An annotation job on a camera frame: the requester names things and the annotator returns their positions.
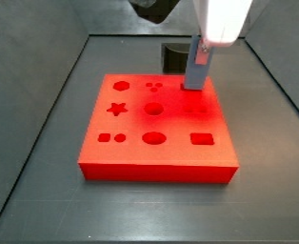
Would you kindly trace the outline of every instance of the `gray wall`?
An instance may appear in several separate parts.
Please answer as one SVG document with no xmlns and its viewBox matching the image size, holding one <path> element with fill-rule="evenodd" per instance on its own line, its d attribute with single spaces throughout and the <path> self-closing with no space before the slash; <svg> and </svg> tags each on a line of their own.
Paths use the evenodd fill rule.
<svg viewBox="0 0 299 244">
<path fill-rule="evenodd" d="M 69 0 L 91 35 L 192 35 L 198 24 L 192 0 L 181 0 L 165 21 L 156 25 L 138 18 L 128 0 Z M 240 36 L 245 36 L 269 0 L 254 0 Z"/>
<path fill-rule="evenodd" d="M 0 0 L 0 212 L 86 39 L 66 0 Z"/>
<path fill-rule="evenodd" d="M 299 0 L 270 1 L 246 41 L 299 109 Z"/>
</svg>

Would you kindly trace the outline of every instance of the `table surface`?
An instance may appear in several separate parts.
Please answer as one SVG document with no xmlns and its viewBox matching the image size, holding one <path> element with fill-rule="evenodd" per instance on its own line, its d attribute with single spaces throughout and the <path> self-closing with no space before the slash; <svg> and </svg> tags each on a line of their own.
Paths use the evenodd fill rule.
<svg viewBox="0 0 299 244">
<path fill-rule="evenodd" d="M 299 240 L 299 112 L 244 40 L 210 77 L 240 170 L 229 185 L 85 181 L 77 166 L 105 73 L 161 73 L 173 37 L 91 37 L 0 218 L 0 241 Z"/>
</svg>

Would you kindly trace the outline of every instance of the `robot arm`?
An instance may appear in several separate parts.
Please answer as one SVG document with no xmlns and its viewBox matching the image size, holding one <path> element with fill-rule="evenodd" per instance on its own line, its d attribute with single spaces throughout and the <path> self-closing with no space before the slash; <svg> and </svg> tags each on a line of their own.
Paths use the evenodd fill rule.
<svg viewBox="0 0 299 244">
<path fill-rule="evenodd" d="M 184 88 L 201 90 L 213 47 L 228 47 L 241 31 L 253 0 L 193 0 L 201 36 L 192 37 Z"/>
</svg>

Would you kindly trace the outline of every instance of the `circular hole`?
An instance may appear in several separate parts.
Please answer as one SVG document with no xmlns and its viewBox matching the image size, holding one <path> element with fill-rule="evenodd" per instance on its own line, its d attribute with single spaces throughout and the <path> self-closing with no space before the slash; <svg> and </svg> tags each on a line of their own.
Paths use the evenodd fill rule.
<svg viewBox="0 0 299 244">
<path fill-rule="evenodd" d="M 158 145 L 165 142 L 166 136 L 160 132 L 148 132 L 144 134 L 142 140 L 150 145 Z"/>
<path fill-rule="evenodd" d="M 148 103 L 144 106 L 144 110 L 149 115 L 158 115 L 161 112 L 164 112 L 164 107 L 160 103 Z"/>
<path fill-rule="evenodd" d="M 118 133 L 115 136 L 114 136 L 114 140 L 117 142 L 122 142 L 125 140 L 125 135 L 122 133 Z"/>
</svg>

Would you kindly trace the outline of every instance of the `red shape sorter block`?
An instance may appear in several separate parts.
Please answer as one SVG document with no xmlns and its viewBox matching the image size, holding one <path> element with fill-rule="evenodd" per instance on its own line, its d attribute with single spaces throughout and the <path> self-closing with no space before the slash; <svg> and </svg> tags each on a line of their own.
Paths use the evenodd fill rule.
<svg viewBox="0 0 299 244">
<path fill-rule="evenodd" d="M 216 91 L 182 75 L 105 75 L 78 165 L 86 179 L 228 183 L 238 168 Z"/>
</svg>

